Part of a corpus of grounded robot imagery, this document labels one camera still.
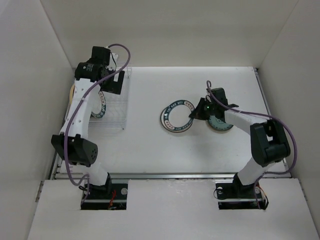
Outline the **blue floral green plate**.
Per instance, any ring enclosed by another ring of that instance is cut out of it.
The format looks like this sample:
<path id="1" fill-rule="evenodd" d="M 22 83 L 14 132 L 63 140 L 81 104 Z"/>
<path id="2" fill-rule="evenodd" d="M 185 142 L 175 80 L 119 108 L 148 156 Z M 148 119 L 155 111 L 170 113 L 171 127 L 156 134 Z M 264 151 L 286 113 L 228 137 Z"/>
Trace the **blue floral green plate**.
<path id="1" fill-rule="evenodd" d="M 225 123 L 214 115 L 210 116 L 206 122 L 213 130 L 218 132 L 226 132 L 233 128 L 232 124 Z"/>

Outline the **green rimmed white plate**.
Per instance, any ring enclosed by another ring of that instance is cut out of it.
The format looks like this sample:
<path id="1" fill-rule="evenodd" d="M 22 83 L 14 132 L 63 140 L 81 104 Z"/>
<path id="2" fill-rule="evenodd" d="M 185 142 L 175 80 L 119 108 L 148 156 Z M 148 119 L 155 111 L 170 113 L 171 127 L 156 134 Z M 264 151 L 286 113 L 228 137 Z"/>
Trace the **green rimmed white plate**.
<path id="1" fill-rule="evenodd" d="M 194 105 L 185 99 L 176 100 L 165 107 L 164 123 L 174 134 L 186 132 L 193 124 L 189 114 L 195 109 Z"/>

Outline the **white orange sunburst plate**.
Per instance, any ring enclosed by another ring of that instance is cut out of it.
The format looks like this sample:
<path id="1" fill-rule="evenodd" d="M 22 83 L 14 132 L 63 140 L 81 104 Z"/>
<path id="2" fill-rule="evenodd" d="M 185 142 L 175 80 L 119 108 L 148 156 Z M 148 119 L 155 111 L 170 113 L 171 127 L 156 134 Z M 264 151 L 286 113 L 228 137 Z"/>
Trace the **white orange sunburst plate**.
<path id="1" fill-rule="evenodd" d="M 174 133 L 173 130 L 167 128 L 165 122 L 164 122 L 164 114 L 165 114 L 165 111 L 166 111 L 166 108 L 164 108 L 160 114 L 160 117 L 159 117 L 159 121 L 160 121 L 160 124 L 162 125 L 162 127 L 166 130 L 166 131 L 169 131 L 171 133 Z"/>

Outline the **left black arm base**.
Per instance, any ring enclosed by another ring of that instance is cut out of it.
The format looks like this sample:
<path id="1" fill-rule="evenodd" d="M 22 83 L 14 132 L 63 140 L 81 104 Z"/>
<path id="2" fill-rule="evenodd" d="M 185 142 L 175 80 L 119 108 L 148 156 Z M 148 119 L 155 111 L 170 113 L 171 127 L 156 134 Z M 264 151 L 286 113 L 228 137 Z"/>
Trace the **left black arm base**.
<path id="1" fill-rule="evenodd" d="M 119 211 L 127 209 L 128 181 L 110 182 L 107 188 L 90 185 L 89 195 L 86 199 L 87 184 L 80 189 L 83 190 L 81 210 Z"/>

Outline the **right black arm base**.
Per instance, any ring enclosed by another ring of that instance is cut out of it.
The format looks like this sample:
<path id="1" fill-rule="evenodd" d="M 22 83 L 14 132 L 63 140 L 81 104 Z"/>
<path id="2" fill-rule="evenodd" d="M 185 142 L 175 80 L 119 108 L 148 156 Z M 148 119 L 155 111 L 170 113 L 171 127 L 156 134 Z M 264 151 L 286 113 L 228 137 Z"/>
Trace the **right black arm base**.
<path id="1" fill-rule="evenodd" d="M 219 210 L 266 210 L 269 206 L 259 185 L 237 191 L 231 182 L 217 182 L 213 194 Z"/>

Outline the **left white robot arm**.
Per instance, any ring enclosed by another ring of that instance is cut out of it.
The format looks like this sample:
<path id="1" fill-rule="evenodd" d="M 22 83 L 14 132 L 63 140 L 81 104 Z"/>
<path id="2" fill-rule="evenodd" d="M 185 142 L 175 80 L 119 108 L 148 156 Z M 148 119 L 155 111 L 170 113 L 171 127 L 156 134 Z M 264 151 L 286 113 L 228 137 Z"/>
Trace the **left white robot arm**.
<path id="1" fill-rule="evenodd" d="M 67 174 L 71 174 L 71 165 L 82 167 L 84 176 L 80 180 L 86 180 L 87 188 L 94 187 L 94 192 L 103 199 L 111 195 L 112 186 L 107 183 L 108 171 L 98 161 L 98 146 L 88 139 L 89 123 L 96 97 L 100 92 L 120 95 L 124 76 L 124 68 L 117 68 L 110 47 L 94 46 L 89 60 L 75 69 L 67 117 L 59 134 L 51 137 L 52 146 L 65 162 Z"/>

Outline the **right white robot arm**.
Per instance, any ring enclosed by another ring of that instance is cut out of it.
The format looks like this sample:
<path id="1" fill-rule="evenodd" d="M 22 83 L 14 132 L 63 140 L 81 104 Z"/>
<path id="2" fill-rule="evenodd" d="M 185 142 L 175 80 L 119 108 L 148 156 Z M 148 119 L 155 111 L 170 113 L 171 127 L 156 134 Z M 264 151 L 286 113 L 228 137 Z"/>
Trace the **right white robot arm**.
<path id="1" fill-rule="evenodd" d="M 265 174 L 279 175 L 270 168 L 291 154 L 284 123 L 267 114 L 243 111 L 236 104 L 229 104 L 223 88 L 207 88 L 196 108 L 189 115 L 196 120 L 207 121 L 215 117 L 233 125 L 250 137 L 251 158 L 233 177 L 232 193 L 243 197 L 254 190 L 259 179 Z"/>

